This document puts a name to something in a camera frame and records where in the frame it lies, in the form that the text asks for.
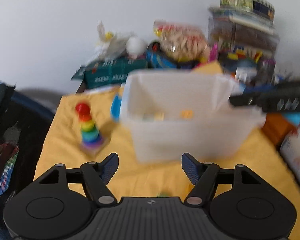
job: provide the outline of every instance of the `wall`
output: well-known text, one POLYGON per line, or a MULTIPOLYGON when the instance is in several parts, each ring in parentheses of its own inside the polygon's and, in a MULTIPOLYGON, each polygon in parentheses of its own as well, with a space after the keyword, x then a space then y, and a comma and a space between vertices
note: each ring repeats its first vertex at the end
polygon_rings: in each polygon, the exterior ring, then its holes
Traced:
MULTIPOLYGON (((300 0, 269 0, 281 36, 278 68, 300 74, 300 0)), ((155 19, 188 22, 207 31, 219 0, 0 0, 0 80, 17 88, 73 93, 70 81, 97 41, 96 25, 134 31, 151 41, 155 19)))

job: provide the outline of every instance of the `bag of snacks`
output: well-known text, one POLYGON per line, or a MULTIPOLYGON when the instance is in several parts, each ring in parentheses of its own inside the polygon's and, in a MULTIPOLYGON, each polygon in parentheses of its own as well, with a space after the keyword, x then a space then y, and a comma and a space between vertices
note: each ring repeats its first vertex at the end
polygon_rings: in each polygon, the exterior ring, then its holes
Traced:
POLYGON ((162 51, 176 61, 209 59, 210 48, 198 27, 155 21, 154 33, 160 38, 162 51))

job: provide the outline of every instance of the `plastic bag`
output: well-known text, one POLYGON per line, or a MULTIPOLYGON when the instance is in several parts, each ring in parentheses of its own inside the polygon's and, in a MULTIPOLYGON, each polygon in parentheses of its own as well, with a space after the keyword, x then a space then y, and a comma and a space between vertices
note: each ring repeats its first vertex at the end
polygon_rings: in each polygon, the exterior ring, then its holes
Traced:
POLYGON ((106 33, 102 22, 98 23, 97 29, 99 42, 86 65, 97 60, 106 61, 120 57, 126 49, 128 39, 133 35, 133 33, 106 33))
POLYGON ((160 48, 176 61, 209 58, 210 48, 198 27, 155 21, 154 33, 160 38, 160 48))

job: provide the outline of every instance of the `green object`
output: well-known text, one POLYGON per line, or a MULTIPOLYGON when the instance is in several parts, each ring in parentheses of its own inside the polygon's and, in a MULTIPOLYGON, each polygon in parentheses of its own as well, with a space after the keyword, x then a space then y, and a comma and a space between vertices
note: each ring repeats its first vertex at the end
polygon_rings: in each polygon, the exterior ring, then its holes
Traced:
POLYGON ((81 66, 72 79, 82 80, 87 89, 92 89, 124 83, 129 72, 144 68, 148 68, 145 59, 119 58, 106 62, 92 62, 88 66, 81 66))

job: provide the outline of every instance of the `white container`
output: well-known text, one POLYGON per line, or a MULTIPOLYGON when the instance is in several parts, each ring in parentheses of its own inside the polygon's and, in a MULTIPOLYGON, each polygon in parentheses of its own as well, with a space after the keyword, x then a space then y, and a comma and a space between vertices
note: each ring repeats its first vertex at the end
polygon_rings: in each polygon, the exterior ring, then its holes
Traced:
POLYGON ((265 122, 259 108, 230 106, 230 94, 240 92, 233 78, 221 74, 134 71, 122 95, 120 121, 130 128, 141 162, 180 159, 184 152, 199 159, 229 156, 265 122), (193 118, 182 119, 184 110, 193 118), (143 119, 156 113, 164 113, 164 120, 143 119))

